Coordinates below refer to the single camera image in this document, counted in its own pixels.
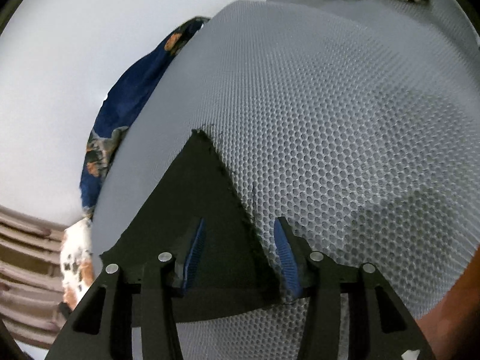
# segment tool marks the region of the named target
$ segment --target metal screw head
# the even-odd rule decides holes
[[[310,258],[313,261],[322,261],[323,260],[323,254],[319,251],[313,251],[312,253],[310,253]]]
[[[172,254],[168,253],[167,251],[164,251],[163,253],[160,253],[158,255],[158,260],[162,261],[163,263],[166,263],[167,261],[170,261],[172,259]]]
[[[118,270],[119,270],[119,266],[117,264],[109,264],[105,268],[105,272],[108,273],[109,275],[114,274]]]
[[[371,264],[365,264],[363,266],[363,270],[368,274],[372,274],[375,272],[375,267]]]

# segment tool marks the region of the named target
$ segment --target blue patterned fabric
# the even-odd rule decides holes
[[[91,219],[115,152],[175,56],[207,23],[195,17],[172,31],[155,50],[122,74],[100,108],[83,162],[80,190],[83,213]]]

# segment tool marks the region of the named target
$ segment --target black plastic bracket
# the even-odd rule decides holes
[[[131,359],[132,298],[139,295],[143,358],[183,360],[172,298],[183,296],[185,284],[193,281],[204,239],[205,222],[194,217],[170,251],[143,265],[109,264],[69,316],[46,358],[64,359],[68,353],[69,360]]]
[[[275,224],[285,236],[277,229],[275,241],[289,245],[289,253],[280,257],[289,269],[286,280],[298,280],[303,296],[310,296],[298,360],[338,358],[341,293],[349,295],[349,360],[435,359],[414,318],[375,265],[337,264],[295,236],[285,218]]]
[[[30,360],[31,357],[23,353],[5,327],[0,318],[0,359],[1,360]]]

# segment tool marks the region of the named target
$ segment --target gray mesh fabric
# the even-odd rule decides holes
[[[94,249],[115,243],[190,130],[204,128],[277,272],[273,221],[283,215],[337,262],[377,264],[414,316],[427,312],[479,244],[480,60],[458,26],[400,4],[223,9],[124,140]],[[293,359],[305,311],[301,300],[180,324],[184,357]]]

